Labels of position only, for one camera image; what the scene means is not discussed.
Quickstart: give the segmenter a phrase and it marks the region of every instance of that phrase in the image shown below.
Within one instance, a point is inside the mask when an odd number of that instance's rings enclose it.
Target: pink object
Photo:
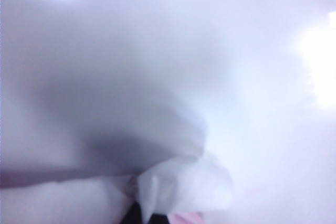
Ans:
[[[170,224],[203,224],[202,217],[195,212],[170,214],[168,220]]]

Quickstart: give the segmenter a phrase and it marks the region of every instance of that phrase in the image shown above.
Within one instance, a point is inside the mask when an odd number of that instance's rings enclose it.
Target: tissue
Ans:
[[[223,210],[233,196],[228,171],[204,157],[169,159],[145,171],[137,182],[143,223],[152,214]]]

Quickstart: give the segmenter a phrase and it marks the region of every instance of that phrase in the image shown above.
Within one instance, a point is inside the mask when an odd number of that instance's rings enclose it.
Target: white cloth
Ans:
[[[120,187],[129,177],[94,177],[1,191],[10,224],[119,224],[133,203]]]

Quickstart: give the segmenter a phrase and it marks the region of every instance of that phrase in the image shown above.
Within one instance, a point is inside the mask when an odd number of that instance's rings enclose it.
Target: bright light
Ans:
[[[314,92],[322,108],[336,108],[336,12],[327,29],[307,30],[299,50],[311,71]]]

